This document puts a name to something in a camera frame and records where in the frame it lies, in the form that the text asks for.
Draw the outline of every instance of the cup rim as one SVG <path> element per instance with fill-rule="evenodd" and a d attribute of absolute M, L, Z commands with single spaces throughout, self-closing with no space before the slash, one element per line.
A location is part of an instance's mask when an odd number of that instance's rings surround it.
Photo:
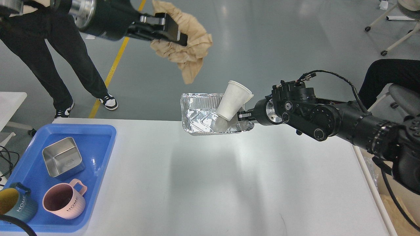
<path fill-rule="evenodd" d="M 239 87 L 241 87 L 243 90 L 245 90 L 246 92 L 248 92 L 250 95 L 252 94 L 251 90 L 249 90 L 247 87 L 245 87 L 244 85 L 242 85 L 242 84 L 240 84 L 240 83 L 238 83 L 238 82 L 236 82 L 236 81 L 229 80 L 228 84 L 235 84 L 235 85 L 238 85 L 238 86 L 239 86 Z"/>
<path fill-rule="evenodd" d="M 7 213 L 9 213 L 11 210 L 13 210 L 13 208 L 16 206 L 16 203 L 18 203 L 18 201 L 19 201 L 19 198 L 20 198 L 20 196 L 21 196 L 21 193 L 17 190 L 17 189 L 15 189 L 15 188 L 5 188 L 5 189 L 2 189 L 2 190 L 0 190 L 0 191 L 15 191 L 17 194 L 18 194 L 18 198 L 16 199 L 16 202 L 13 204 L 13 206 L 7 211 L 7 212 L 5 212 L 4 214 L 7 214 Z"/>
<path fill-rule="evenodd" d="M 49 192 L 50 190 L 52 190 L 53 188 L 55 188 L 55 187 L 59 186 L 59 185 L 67 185 L 68 187 L 70 187 L 70 188 L 71 188 L 71 190 L 72 190 L 72 197 L 74 196 L 74 188 L 73 188 L 73 187 L 72 187 L 69 183 L 58 183 L 58 184 L 56 184 L 56 185 L 52 186 L 51 188 L 49 188 L 49 189 L 45 192 L 45 194 L 44 194 L 44 196 L 43 196 L 43 198 L 42 198 L 42 207 L 43 207 L 46 211 L 49 211 L 49 212 L 57 212 L 57 211 L 59 211 L 59 210 L 61 210 L 61 209 L 65 208 L 65 207 L 63 207 L 63 208 L 58 209 L 58 210 L 49 210 L 49 209 L 47 209 L 47 208 L 45 207 L 45 198 L 46 198 L 46 196 L 48 195 L 48 192 Z"/>

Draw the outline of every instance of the black wire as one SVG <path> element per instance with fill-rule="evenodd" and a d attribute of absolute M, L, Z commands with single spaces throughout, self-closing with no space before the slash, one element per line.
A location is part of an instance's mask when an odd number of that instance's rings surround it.
<path fill-rule="evenodd" d="M 352 87 L 354 98 L 356 99 L 356 102 L 358 103 L 360 109 L 362 109 L 363 113 L 367 113 L 368 110 L 363 105 L 363 103 L 360 101 L 359 95 L 357 94 L 356 87 L 354 87 L 354 85 L 348 79 L 342 77 L 339 74 L 336 74 L 336 73 L 331 72 L 331 71 L 325 71 L 325 70 L 314 70 L 314 71 L 311 71 L 311 72 L 304 73 L 298 80 L 296 80 L 296 83 L 299 83 L 304 77 L 306 77 L 307 75 L 310 75 L 312 73 L 315 73 L 315 72 L 324 72 L 324 73 L 335 75 L 335 76 L 339 77 L 340 79 L 344 80 L 345 82 L 347 82 L 348 84 L 350 84 L 350 86 Z"/>
<path fill-rule="evenodd" d="M 404 216 L 405 220 L 411 225 L 413 226 L 414 229 L 416 229 L 417 231 L 420 232 L 420 227 L 418 225 L 416 225 L 411 219 L 410 217 L 408 217 L 408 215 L 405 213 L 404 209 L 402 209 L 401 205 L 398 203 L 394 193 L 392 192 L 391 186 L 389 185 L 388 179 L 386 177 L 385 171 L 381 170 L 382 173 L 382 177 L 383 177 L 383 182 L 385 183 L 386 189 L 388 189 L 389 195 L 392 198 L 392 201 L 395 203 L 396 207 L 398 208 L 398 210 L 401 212 L 402 216 Z"/>
<path fill-rule="evenodd" d="M 20 159 L 20 155 L 17 153 L 17 152 L 10 152 L 9 150 L 7 150 L 7 148 L 5 148 L 5 147 L 3 147 L 3 146 L 0 146 L 0 148 L 3 148 L 4 149 L 4 151 L 0 151 L 0 157 L 1 158 L 3 158 L 8 164 L 9 164 L 9 171 L 7 171 L 6 173 L 4 173 L 2 176 L 0 176 L 0 178 L 1 177 L 4 177 L 4 176 L 6 176 L 6 175 L 8 175 L 8 174 L 11 174 L 12 173 L 12 170 L 16 167 L 16 165 L 18 164 L 18 161 L 19 161 L 19 159 Z M 8 158 L 5 158 L 4 157 L 4 155 L 3 155 L 3 152 L 5 152 L 5 153 L 7 153 L 7 157 Z M 13 154 L 16 154 L 17 156 L 18 156 L 18 158 L 17 158 L 17 160 L 16 160 L 16 163 L 15 164 L 13 164 L 12 163 L 12 160 L 11 160 L 11 157 L 10 157 L 10 154 L 11 153 L 13 153 Z"/>
<path fill-rule="evenodd" d="M 15 224 L 23 229 L 29 236 L 37 236 L 35 231 L 25 222 L 21 221 L 20 219 L 8 216 L 8 215 L 0 215 L 0 220 Z"/>

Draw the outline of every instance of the sneaker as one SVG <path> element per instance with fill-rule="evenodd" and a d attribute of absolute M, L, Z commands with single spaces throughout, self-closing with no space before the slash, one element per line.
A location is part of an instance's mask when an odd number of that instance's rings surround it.
<path fill-rule="evenodd" d="M 108 94 L 103 98 L 98 98 L 98 100 L 105 106 L 108 110 L 116 110 L 118 108 L 117 99 L 112 95 Z"/>
<path fill-rule="evenodd" d="M 57 119 L 58 117 L 68 118 L 68 116 L 70 115 L 70 111 L 73 109 L 73 107 L 74 107 L 74 102 L 71 104 L 71 107 L 67 109 L 57 110 L 55 112 L 54 120 Z"/>

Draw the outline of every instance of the black pants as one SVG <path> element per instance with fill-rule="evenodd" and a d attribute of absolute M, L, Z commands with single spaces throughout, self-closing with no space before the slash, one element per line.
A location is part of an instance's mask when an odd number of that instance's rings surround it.
<path fill-rule="evenodd" d="M 359 91 L 363 105 L 371 107 L 391 83 L 420 93 L 420 60 L 380 59 L 372 63 Z"/>
<path fill-rule="evenodd" d="M 8 21 L 9 29 L 13 30 L 0 29 L 0 39 L 31 69 L 52 97 L 56 110 L 70 107 L 73 99 L 57 73 L 45 38 L 71 65 L 88 92 L 96 98 L 108 94 L 72 16 L 57 15 L 46 9 L 11 17 Z"/>

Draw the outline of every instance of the black robotic arm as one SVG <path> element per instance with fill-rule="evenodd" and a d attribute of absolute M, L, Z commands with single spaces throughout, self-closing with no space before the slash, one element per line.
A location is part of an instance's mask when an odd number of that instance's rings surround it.
<path fill-rule="evenodd" d="M 0 0 L 0 21 L 10 14 L 22 13 L 23 6 L 31 3 L 40 5 L 33 0 Z M 108 40 L 127 36 L 187 45 L 187 35 L 179 31 L 169 14 L 152 16 L 138 12 L 130 0 L 50 0 L 50 7 L 61 14 L 73 15 L 79 31 Z"/>
<path fill-rule="evenodd" d="M 318 141 L 338 136 L 375 155 L 381 169 L 420 194 L 420 116 L 406 117 L 401 124 L 380 119 L 357 102 L 317 98 L 313 88 L 298 80 L 274 85 L 271 95 L 238 112 L 238 119 L 266 126 L 285 123 Z M 392 168 L 383 161 L 391 161 Z"/>

